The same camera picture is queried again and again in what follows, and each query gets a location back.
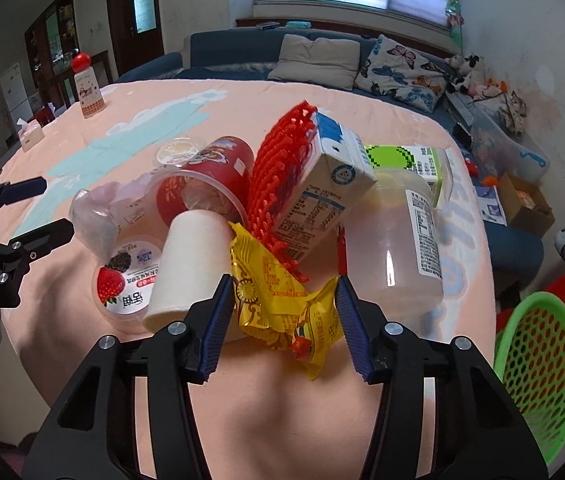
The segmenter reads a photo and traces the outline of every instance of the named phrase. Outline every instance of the wooden door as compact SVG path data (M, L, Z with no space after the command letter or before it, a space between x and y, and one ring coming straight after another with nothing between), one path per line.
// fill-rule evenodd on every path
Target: wooden door
M118 74L165 54L158 0L107 0Z

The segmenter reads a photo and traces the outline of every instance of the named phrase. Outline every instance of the red mesh bag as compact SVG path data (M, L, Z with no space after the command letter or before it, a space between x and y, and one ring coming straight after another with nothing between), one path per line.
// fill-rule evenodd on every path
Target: red mesh bag
M274 222L301 176L309 156L316 125L311 116L316 107L306 101L294 106L265 136L251 173L247 198L247 230L260 241L299 282L307 277L298 271L298 261L287 253L289 244L274 233Z

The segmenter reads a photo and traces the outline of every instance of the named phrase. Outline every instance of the butterfly pillow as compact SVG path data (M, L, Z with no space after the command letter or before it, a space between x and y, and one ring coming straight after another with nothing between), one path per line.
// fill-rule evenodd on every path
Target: butterfly pillow
M394 40L381 35L358 73L354 86L373 95L390 96L397 101L433 112L445 91L442 69Z

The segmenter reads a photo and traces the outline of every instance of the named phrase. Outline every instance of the white refrigerator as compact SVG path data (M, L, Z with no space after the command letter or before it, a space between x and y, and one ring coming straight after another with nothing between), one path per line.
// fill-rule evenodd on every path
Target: white refrigerator
M16 63L0 76L0 88L5 98L6 108L9 110L12 124L17 132L20 130L18 119L29 121L34 113L24 90L20 65Z

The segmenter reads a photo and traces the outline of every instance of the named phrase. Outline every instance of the blue sofa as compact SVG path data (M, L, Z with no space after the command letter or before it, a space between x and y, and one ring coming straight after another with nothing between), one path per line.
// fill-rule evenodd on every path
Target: blue sofa
M367 60L376 43L375 39L362 38L353 34L285 27L269 30L245 27L200 32L187 38L182 53L173 52L150 61L120 76L116 82L150 79L264 81L267 80L267 75L278 61L280 46L285 34L297 34L310 40L332 38L357 41L361 46L360 66ZM420 54L453 75L450 67L441 58L424 52ZM360 89L354 89L352 93L407 108L407 105L389 96L374 96ZM445 98L440 99L432 114L411 107L409 109L430 117L451 135L457 122L444 106L444 100ZM462 146L461 151L471 157L471 154ZM485 222L485 231L493 269L502 275L511 276L514 281L519 281L523 285L530 282L543 262L544 251L541 239L529 233L491 222Z

